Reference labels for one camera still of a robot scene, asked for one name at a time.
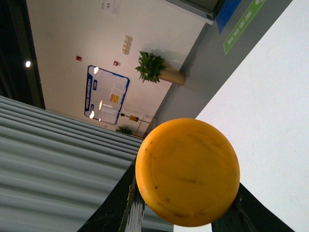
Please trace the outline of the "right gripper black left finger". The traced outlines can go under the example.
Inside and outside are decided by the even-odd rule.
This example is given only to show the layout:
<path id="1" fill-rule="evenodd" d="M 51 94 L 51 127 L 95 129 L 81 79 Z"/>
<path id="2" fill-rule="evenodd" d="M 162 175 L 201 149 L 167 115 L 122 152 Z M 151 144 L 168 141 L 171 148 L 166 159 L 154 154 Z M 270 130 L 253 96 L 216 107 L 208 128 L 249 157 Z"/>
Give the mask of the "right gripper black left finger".
<path id="1" fill-rule="evenodd" d="M 103 204 L 81 226 L 80 232 L 140 232 L 145 201 L 137 186 L 133 161 Z"/>

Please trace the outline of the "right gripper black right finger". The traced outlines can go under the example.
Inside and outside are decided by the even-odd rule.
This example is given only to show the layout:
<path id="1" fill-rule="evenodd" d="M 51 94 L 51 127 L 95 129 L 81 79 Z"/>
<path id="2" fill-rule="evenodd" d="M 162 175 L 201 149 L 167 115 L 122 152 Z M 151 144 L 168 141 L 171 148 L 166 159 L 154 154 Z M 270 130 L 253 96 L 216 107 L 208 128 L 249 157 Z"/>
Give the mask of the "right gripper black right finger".
<path id="1" fill-rule="evenodd" d="M 229 210 L 211 224 L 213 232 L 292 232 L 242 184 Z"/>

